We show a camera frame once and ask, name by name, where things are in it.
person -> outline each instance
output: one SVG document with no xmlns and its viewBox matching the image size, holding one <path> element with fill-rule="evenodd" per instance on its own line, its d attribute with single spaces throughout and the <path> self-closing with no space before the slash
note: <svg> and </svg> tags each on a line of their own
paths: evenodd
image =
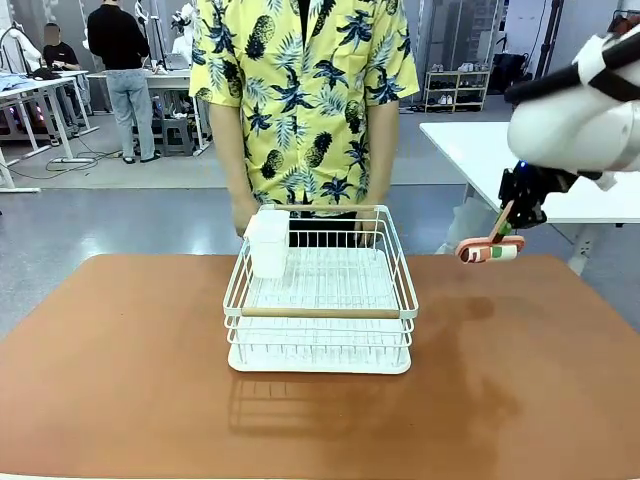
<svg viewBox="0 0 640 480">
<path fill-rule="evenodd" d="M 101 57 L 107 75 L 107 88 L 122 140 L 123 160 L 135 163 L 133 120 L 138 126 L 141 162 L 160 158 L 155 151 L 151 124 L 153 107 L 142 69 L 149 56 L 149 43 L 136 20 L 119 6 L 118 0 L 103 0 L 87 20 L 89 50 Z"/>
<path fill-rule="evenodd" d="M 261 203 L 383 203 L 399 100 L 419 90 L 402 0 L 198 0 L 198 9 L 191 95 L 211 104 L 238 234 Z M 372 225 L 341 216 L 314 229 Z"/>
<path fill-rule="evenodd" d="M 80 62 L 76 57 L 73 48 L 62 41 L 62 31 L 55 23 L 47 23 L 44 27 L 44 43 L 42 58 L 47 67 L 57 70 L 78 71 L 81 70 Z M 80 117 L 80 104 L 76 98 L 75 91 L 70 85 L 56 89 L 56 97 L 60 104 L 60 110 L 65 123 L 72 129 L 74 134 L 78 133 L 79 127 L 84 126 L 84 122 L 78 121 Z M 69 111 L 66 99 L 71 101 L 73 115 Z"/>
</svg>

person's hand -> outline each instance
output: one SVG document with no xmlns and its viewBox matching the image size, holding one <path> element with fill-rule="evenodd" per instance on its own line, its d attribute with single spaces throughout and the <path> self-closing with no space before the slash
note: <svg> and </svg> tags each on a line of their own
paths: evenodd
<svg viewBox="0 0 640 480">
<path fill-rule="evenodd" d="M 251 217 L 258 213 L 260 205 L 253 197 L 234 200 L 231 205 L 233 212 L 233 225 L 239 237 L 244 236 L 244 232 L 249 225 Z"/>
<path fill-rule="evenodd" d="M 357 241 L 361 247 L 371 247 L 376 242 L 376 235 L 367 232 L 376 230 L 377 222 L 375 220 L 377 217 L 378 214 L 374 210 L 358 212 L 356 216 L 356 232 L 358 234 Z"/>
</svg>

black pants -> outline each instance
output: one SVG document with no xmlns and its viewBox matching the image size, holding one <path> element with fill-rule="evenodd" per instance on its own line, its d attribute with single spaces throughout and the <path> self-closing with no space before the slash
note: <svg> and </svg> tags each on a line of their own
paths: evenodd
<svg viewBox="0 0 640 480">
<path fill-rule="evenodd" d="M 291 220 L 289 223 L 289 246 L 355 248 L 357 240 L 354 233 L 356 229 L 355 220 L 355 213 L 338 215 L 331 217 L 330 220 L 310 220 L 308 218 Z"/>
<path fill-rule="evenodd" d="M 56 97 L 58 97 L 58 104 L 60 105 L 62 117 L 67 126 L 75 125 L 76 116 L 78 116 L 80 112 L 80 105 L 78 105 L 75 91 L 71 87 L 65 85 L 64 87 L 56 88 Z M 74 110 L 73 114 L 69 112 L 66 98 L 69 98 L 71 101 L 71 106 Z"/>
</svg>

wooden handle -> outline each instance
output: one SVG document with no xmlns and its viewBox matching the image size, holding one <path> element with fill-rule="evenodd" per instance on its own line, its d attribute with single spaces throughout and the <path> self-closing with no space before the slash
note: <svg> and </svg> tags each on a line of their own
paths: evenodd
<svg viewBox="0 0 640 480">
<path fill-rule="evenodd" d="M 309 308 L 243 308 L 243 317 L 281 318 L 363 318 L 392 320 L 400 318 L 400 310 L 392 309 L 309 309 Z"/>
<path fill-rule="evenodd" d="M 493 226 L 493 230 L 489 235 L 489 240 L 491 241 L 491 243 L 498 243 L 497 242 L 498 234 L 500 233 L 500 229 L 502 228 L 502 225 L 504 224 L 504 222 L 506 222 L 507 218 L 509 217 L 509 214 L 511 213 L 511 209 L 513 208 L 514 203 L 515 202 L 513 200 L 507 203 L 506 207 L 504 207 L 504 210 L 502 211 L 502 214 L 500 215 L 500 218 L 498 218 L 498 221 Z"/>
<path fill-rule="evenodd" d="M 375 212 L 376 205 L 275 205 L 275 210 L 288 212 Z"/>
</svg>

seated person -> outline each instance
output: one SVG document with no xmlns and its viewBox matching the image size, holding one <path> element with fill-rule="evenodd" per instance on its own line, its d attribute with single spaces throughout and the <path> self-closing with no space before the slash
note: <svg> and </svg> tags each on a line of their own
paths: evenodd
<svg viewBox="0 0 640 480">
<path fill-rule="evenodd" d="M 45 25 L 44 43 L 45 47 L 42 50 L 42 57 L 46 62 L 47 67 L 63 71 L 78 71 L 82 69 L 73 48 L 62 41 L 62 32 L 57 24 L 47 23 Z M 75 129 L 78 127 L 76 118 L 80 116 L 80 105 L 78 104 L 78 99 L 76 98 L 73 87 L 71 85 L 65 85 L 63 88 L 66 96 L 71 100 L 75 116 L 71 115 L 67 109 L 67 103 L 62 94 L 62 88 L 56 89 L 56 96 L 60 103 L 60 109 L 62 110 L 64 121 L 68 127 Z"/>
</svg>

